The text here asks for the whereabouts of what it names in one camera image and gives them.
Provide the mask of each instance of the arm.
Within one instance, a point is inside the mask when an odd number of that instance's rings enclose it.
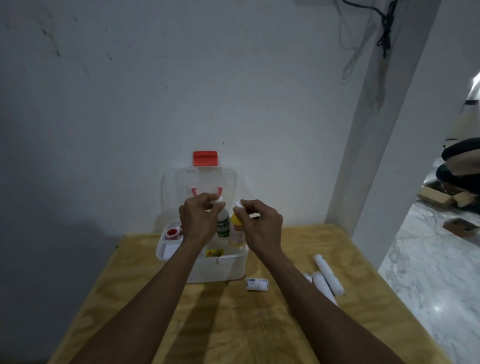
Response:
[[[200,194],[180,206],[184,239],[175,254],[140,292],[108,321],[70,364],[150,364],[167,330],[193,264],[216,233],[220,203]]]
[[[283,218],[264,203],[234,208],[250,249],[270,271],[318,360],[323,364],[404,362],[362,325],[335,306],[292,265],[280,248]],[[257,212],[260,218],[248,214]]]

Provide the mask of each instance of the yellow bottle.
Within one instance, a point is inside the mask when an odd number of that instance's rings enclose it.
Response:
[[[244,208],[240,201],[235,203],[238,208]],[[230,218],[230,234],[228,236],[228,242],[230,245],[240,248],[245,244],[245,232],[243,231],[243,225],[239,218],[233,214]]]

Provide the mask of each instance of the forearm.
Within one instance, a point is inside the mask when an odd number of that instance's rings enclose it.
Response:
[[[71,364],[150,364],[201,244],[184,241],[150,282],[75,355]]]
[[[322,364],[403,363],[390,348],[309,283],[283,253],[265,254],[260,259]]]

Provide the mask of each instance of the marble floor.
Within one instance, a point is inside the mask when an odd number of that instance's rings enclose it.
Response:
[[[480,363],[480,235],[444,230],[445,220],[480,216],[416,201],[379,273],[455,364]]]

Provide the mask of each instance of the hand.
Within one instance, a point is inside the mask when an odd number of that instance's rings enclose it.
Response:
[[[233,212],[243,224],[249,248],[257,255],[281,253],[283,216],[259,200],[241,200],[241,204],[245,208],[234,207]],[[260,218],[250,218],[253,213],[260,214]]]
[[[212,207],[212,201],[218,198],[217,194],[204,192],[196,197],[186,199],[184,204],[179,207],[185,241],[198,243],[203,248],[214,237],[218,214],[225,207],[225,202]]]

